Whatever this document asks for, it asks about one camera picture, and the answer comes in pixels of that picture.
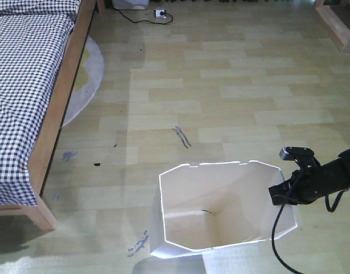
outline round rug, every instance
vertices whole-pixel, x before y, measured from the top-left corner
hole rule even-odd
[[[62,127],[71,122],[90,102],[104,74],[104,58],[99,46],[88,37]]]

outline wooden floor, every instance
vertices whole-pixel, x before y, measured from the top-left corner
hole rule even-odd
[[[162,1],[124,13],[153,19],[156,8],[173,24],[95,14],[90,36],[105,75],[60,137],[43,195],[57,230],[0,217],[0,274],[288,273],[268,241],[205,257],[205,266],[201,256],[150,257],[148,242],[134,251],[163,171],[256,159],[289,178],[297,166],[279,159],[283,146],[309,147],[321,163],[350,148],[350,55],[308,1]],[[350,274],[350,191],[335,213],[322,200],[298,211],[299,228],[277,241],[282,257],[304,273]]]

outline black and white checkered blanket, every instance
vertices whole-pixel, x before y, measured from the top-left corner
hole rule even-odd
[[[73,24],[60,14],[0,16],[0,205],[36,205],[27,162]]]
[[[67,14],[76,16],[81,0],[0,0],[0,14]]]

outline power strip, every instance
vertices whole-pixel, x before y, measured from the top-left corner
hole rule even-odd
[[[153,16],[166,19],[166,10],[153,10]]]

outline black power cord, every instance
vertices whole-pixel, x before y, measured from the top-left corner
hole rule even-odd
[[[278,254],[278,252],[276,251],[276,246],[275,246],[275,230],[276,230],[276,225],[278,224],[278,221],[280,219],[280,216],[283,212],[284,206],[287,204],[287,201],[290,199],[291,196],[291,192],[293,191],[294,187],[297,185],[298,181],[302,178],[303,174],[300,173],[299,176],[296,178],[295,182],[293,183],[293,185],[290,187],[285,201],[283,202],[282,206],[280,207],[280,210],[276,216],[274,225],[272,227],[272,231],[271,231],[271,246],[272,246],[272,251],[274,252],[275,257],[279,260],[279,262],[286,268],[288,269],[290,272],[294,273],[294,274],[303,274],[302,272],[299,272],[297,270],[295,270],[294,268],[292,268],[291,266],[289,266],[285,261],[283,261],[283,259],[280,257],[280,255]],[[341,197],[342,194],[347,191],[347,190],[342,190],[338,193],[335,202],[333,203],[332,207],[330,207],[329,205],[329,199],[328,199],[328,195],[325,196],[325,205],[326,205],[326,209],[328,212],[334,212]]]
[[[165,23],[162,23],[162,22],[154,22],[154,21],[150,21],[150,20],[134,21],[134,20],[130,19],[129,17],[127,17],[126,15],[124,15],[121,10],[116,9],[115,7],[113,7],[112,9],[118,11],[125,19],[127,19],[127,20],[129,20],[129,21],[131,21],[132,23],[135,23],[135,24],[137,24],[137,23],[147,23],[147,24],[155,24],[155,25],[169,25],[169,24],[171,24],[174,21],[174,16],[172,16],[169,13],[167,13],[166,11],[160,12],[160,15],[166,15],[166,16],[170,17],[170,20],[165,22]]]
[[[275,246],[275,230],[276,230],[276,225],[278,224],[278,221],[280,219],[280,216],[283,212],[283,209],[286,205],[286,203],[288,202],[288,199],[291,196],[291,192],[293,191],[294,187],[298,184],[298,181],[302,178],[302,173],[299,174],[299,176],[296,178],[295,182],[293,183],[293,185],[290,187],[285,201],[283,202],[282,206],[280,207],[280,210],[276,216],[274,225],[272,227],[272,231],[271,231],[271,246],[272,246],[272,251],[274,251],[274,255],[275,257],[279,260],[279,262],[286,268],[288,269],[290,272],[294,273],[294,274],[303,274],[297,270],[295,270],[294,268],[292,268],[291,266],[289,266],[286,262],[283,261],[283,259],[280,257],[280,255],[278,254],[278,252],[276,251],[276,246]]]

